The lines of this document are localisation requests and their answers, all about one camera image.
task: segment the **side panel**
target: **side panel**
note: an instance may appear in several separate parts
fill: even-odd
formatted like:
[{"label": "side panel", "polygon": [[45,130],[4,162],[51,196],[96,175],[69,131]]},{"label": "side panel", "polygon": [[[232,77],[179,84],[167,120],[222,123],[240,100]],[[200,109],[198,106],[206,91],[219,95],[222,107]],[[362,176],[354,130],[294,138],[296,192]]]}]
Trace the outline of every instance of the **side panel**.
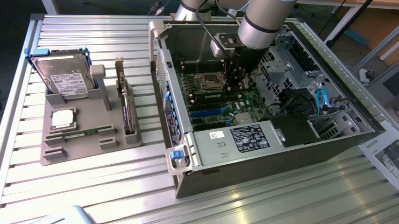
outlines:
[{"label": "side panel", "polygon": [[374,133],[367,133],[356,141],[344,138],[339,142],[326,142],[322,147],[315,145],[187,174],[179,182],[176,197],[187,197],[324,162],[372,135]]}]

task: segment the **floor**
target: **floor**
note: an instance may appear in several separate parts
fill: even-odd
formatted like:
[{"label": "floor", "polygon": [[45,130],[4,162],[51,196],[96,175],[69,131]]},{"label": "floor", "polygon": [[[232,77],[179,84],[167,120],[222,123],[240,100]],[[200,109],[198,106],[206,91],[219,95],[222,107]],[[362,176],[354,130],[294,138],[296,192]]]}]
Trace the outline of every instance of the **floor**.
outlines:
[{"label": "floor", "polygon": [[[61,14],[100,14],[100,15],[147,15],[155,1],[152,0],[56,0],[56,4]],[[164,14],[176,12],[180,1],[171,0]],[[299,5],[290,14],[290,17],[302,18],[315,32],[318,33],[331,17],[332,8],[328,6]],[[31,0],[0,0],[0,42],[1,42],[1,58],[0,58],[0,111],[5,107],[7,97],[9,94],[15,69],[20,56],[21,45],[28,28],[29,15],[32,13],[45,13],[41,1]],[[330,25],[324,29],[320,37],[326,38],[334,29],[339,20],[332,19]],[[348,67],[354,67],[371,51],[344,35],[332,47],[338,57]],[[376,57],[366,64],[364,69],[374,70],[375,74],[380,74],[387,65]]]}]

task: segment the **motherboard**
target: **motherboard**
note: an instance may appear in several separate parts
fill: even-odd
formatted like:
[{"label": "motherboard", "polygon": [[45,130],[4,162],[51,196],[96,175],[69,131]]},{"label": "motherboard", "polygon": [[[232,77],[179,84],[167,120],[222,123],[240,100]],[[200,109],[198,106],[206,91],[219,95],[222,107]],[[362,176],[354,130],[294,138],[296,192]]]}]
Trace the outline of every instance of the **motherboard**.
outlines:
[{"label": "motherboard", "polygon": [[179,75],[180,89],[195,131],[258,122],[264,103],[252,81],[244,79],[240,88],[223,91],[223,72]]}]

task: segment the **hard drive label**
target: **hard drive label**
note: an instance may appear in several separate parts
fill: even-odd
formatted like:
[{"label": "hard drive label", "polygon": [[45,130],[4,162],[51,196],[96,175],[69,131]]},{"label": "hard drive label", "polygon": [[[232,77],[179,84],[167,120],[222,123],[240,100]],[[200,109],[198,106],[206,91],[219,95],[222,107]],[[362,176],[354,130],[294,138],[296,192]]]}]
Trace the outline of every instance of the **hard drive label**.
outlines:
[{"label": "hard drive label", "polygon": [[242,153],[268,148],[270,144],[259,125],[232,128],[232,138]]},{"label": "hard drive label", "polygon": [[87,93],[87,87],[81,73],[51,75],[51,79],[61,96]]}]

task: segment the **metal rail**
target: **metal rail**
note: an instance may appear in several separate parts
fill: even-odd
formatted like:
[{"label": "metal rail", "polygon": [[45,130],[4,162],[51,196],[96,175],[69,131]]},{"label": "metal rail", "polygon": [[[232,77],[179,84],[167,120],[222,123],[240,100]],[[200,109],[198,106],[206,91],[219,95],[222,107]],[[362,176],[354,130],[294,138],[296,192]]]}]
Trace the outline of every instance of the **metal rail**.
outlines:
[{"label": "metal rail", "polygon": [[45,87],[20,60],[3,143],[1,223],[28,223],[71,205],[97,223],[398,222],[398,191],[355,148],[310,167],[175,199],[148,62],[148,23],[163,18],[52,15],[32,27],[32,47],[91,49],[93,64],[105,65],[105,85],[116,79],[113,59],[124,57],[144,146],[41,166]]}]

